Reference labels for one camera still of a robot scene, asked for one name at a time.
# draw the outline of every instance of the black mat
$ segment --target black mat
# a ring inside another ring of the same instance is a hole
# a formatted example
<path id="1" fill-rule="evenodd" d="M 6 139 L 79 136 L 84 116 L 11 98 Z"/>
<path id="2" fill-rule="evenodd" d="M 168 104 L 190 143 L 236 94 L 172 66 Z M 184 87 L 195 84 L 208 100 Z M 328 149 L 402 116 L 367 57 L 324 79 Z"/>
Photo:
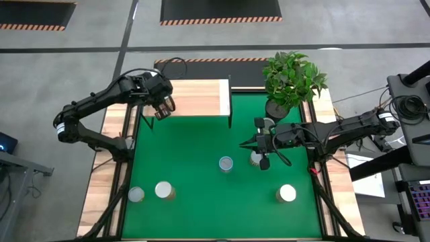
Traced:
<path id="1" fill-rule="evenodd" d="M 0 1 L 0 29 L 63 31 L 76 3 Z"/>
<path id="2" fill-rule="evenodd" d="M 282 21 L 277 0 L 163 0 L 161 25 Z"/>
<path id="3" fill-rule="evenodd" d="M 166 60 L 156 60 L 154 68 L 161 70 Z M 231 75 L 232 87 L 264 87 L 263 67 L 266 58 L 209 58 L 187 59 L 188 72 L 181 79 L 227 79 Z M 183 63 L 170 63 L 166 76 L 177 77 L 184 70 Z"/>

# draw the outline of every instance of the concrete floor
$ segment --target concrete floor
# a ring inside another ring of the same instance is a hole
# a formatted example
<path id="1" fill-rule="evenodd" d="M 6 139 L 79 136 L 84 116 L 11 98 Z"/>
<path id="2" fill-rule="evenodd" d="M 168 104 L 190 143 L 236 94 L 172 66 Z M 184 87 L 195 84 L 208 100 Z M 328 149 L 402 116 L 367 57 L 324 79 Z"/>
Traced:
<path id="1" fill-rule="evenodd" d="M 0 30 L 0 48 L 120 47 L 132 0 L 77 2 L 64 32 Z M 175 27 L 159 25 L 160 1 L 138 3 L 129 46 L 430 43 L 430 18 L 419 0 L 279 0 L 283 22 Z M 385 86 L 387 76 L 408 73 L 430 56 L 428 48 L 303 52 L 328 73 L 332 100 L 344 117 L 378 105 L 383 90 L 373 90 Z M 152 67 L 154 60 L 173 56 L 238 58 L 267 57 L 274 53 L 274 50 L 129 52 L 122 71 Z M 18 138 L 16 155 L 55 167 L 52 177 L 35 179 L 43 195 L 37 200 L 31 197 L 26 200 L 17 222 L 15 241 L 54 241 L 75 236 L 94 152 L 82 144 L 58 142 L 52 119 L 70 101 L 105 88 L 112 80 L 117 58 L 117 52 L 0 54 L 0 131 Z M 354 97 L 369 91 L 373 92 Z M 102 120 L 103 112 L 99 112 L 83 123 L 99 130 Z M 400 136 L 401 131 L 387 139 Z M 390 228 L 391 222 L 398 220 L 392 206 L 360 204 L 359 207 L 367 235 L 417 241 Z"/>

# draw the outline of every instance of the wooden board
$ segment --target wooden board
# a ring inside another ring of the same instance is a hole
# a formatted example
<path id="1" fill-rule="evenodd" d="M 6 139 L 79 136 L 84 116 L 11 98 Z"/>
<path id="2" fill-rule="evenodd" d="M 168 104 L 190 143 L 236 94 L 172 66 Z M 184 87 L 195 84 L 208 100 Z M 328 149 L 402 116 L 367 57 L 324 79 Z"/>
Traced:
<path id="1" fill-rule="evenodd" d="M 171 80 L 176 110 L 172 116 L 228 116 L 230 96 L 228 79 Z M 155 109 L 146 106 L 145 117 L 154 116 Z"/>
<path id="2" fill-rule="evenodd" d="M 321 92 L 321 97 L 314 97 L 314 109 L 316 112 L 316 118 L 319 122 L 332 122 L 335 120 L 335 112 L 330 98 L 328 90 Z M 304 104 L 306 120 L 310 122 L 310 112 L 308 105 Z M 122 130 L 122 123 L 124 121 L 126 111 L 126 105 L 114 105 L 107 109 L 105 120 L 103 123 L 103 134 L 109 136 L 118 136 Z M 335 157 L 346 163 L 344 152 L 338 151 Z M 95 158 L 95 165 L 109 159 L 108 153 L 98 153 Z M 81 221 L 79 223 L 79 229 L 77 236 L 84 235 L 92 225 L 100 217 L 106 206 L 108 205 L 110 187 L 112 185 L 112 179 L 114 176 L 114 162 L 108 163 L 103 167 L 96 170 L 90 179 L 89 188 L 87 191 L 87 198 L 83 207 L 83 213 Z M 363 223 L 359 214 L 357 200 L 349 176 L 349 171 L 346 167 L 334 162 L 329 161 L 327 163 L 327 169 L 329 171 L 329 179 L 332 187 L 333 197 L 335 204 L 342 212 L 343 216 L 351 224 L 351 226 L 359 233 L 364 235 Z M 326 224 L 328 231 L 332 231 L 330 221 L 330 214 L 327 207 L 323 206 Z M 115 231 L 116 220 L 112 221 L 112 230 Z"/>

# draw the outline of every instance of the paper cup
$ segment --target paper cup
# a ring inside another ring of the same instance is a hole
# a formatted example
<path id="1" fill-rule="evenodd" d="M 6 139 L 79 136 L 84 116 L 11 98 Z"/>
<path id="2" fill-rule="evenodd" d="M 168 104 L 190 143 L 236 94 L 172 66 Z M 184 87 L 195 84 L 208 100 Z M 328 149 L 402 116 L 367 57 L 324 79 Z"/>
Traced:
<path id="1" fill-rule="evenodd" d="M 263 158 L 262 154 L 257 154 L 255 151 L 251 152 L 249 163 L 253 166 L 260 166 L 260 160 Z"/>
<path id="2" fill-rule="evenodd" d="M 220 169 L 224 173 L 228 173 L 233 169 L 233 160 L 230 157 L 221 157 Z"/>
<path id="3" fill-rule="evenodd" d="M 167 181 L 160 181 L 155 186 L 155 194 L 162 199 L 171 200 L 176 197 L 175 188 Z"/>
<path id="4" fill-rule="evenodd" d="M 276 199 L 279 202 L 292 202 L 296 199 L 296 190 L 291 185 L 285 184 L 277 190 Z"/>
<path id="5" fill-rule="evenodd" d="M 142 202 L 144 197 L 145 193 L 143 192 L 142 188 L 133 187 L 130 188 L 130 191 L 128 191 L 128 199 L 131 202 Z"/>

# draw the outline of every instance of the green tabletop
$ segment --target green tabletop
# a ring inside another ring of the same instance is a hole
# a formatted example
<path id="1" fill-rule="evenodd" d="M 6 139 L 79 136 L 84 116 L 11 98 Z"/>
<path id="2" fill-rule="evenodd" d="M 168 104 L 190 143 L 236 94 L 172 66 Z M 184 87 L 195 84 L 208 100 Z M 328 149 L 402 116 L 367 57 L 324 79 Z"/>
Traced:
<path id="1" fill-rule="evenodd" d="M 151 131 L 140 123 L 130 187 L 145 192 L 142 202 L 128 201 L 125 239 L 289 239 L 320 238 L 312 181 L 303 147 L 283 150 L 293 166 L 271 154 L 271 167 L 249 163 L 251 152 L 239 143 L 256 133 L 255 117 L 264 117 L 266 96 L 234 94 L 232 128 L 226 117 L 170 117 Z M 301 122 L 298 108 L 282 122 Z M 230 173 L 218 161 L 233 159 Z M 173 200 L 160 199 L 155 186 L 168 181 Z M 279 203 L 276 191 L 291 184 L 293 202 Z"/>

